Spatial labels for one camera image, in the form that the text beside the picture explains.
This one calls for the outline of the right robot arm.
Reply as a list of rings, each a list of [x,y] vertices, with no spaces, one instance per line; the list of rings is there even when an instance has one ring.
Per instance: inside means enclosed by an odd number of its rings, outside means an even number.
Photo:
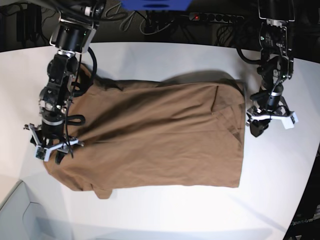
[[[90,43],[96,33],[105,9],[102,0],[72,0],[51,2],[59,11],[59,23],[52,33],[50,45],[57,53],[47,66],[48,82],[39,94],[38,106],[41,124],[26,124],[31,132],[30,142],[35,146],[34,156],[48,162],[55,153],[55,163],[72,154],[73,145],[83,145],[68,133],[69,126],[83,126],[83,115],[70,115],[73,99],[84,95],[93,84],[97,72],[97,59]],[[82,55],[89,53],[93,61],[91,78],[79,81]]]

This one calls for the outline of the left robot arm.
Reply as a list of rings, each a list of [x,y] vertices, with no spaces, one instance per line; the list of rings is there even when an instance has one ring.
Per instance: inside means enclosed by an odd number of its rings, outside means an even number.
[[[295,112],[289,109],[283,97],[283,83],[292,78],[294,71],[294,1],[259,0],[257,6],[262,21],[259,30],[260,59],[249,59],[240,48],[236,49],[244,62],[258,66],[257,73],[262,77],[259,91],[250,96],[252,106],[246,112],[246,124],[256,138],[272,120],[281,121],[285,129],[292,129],[298,122]]]

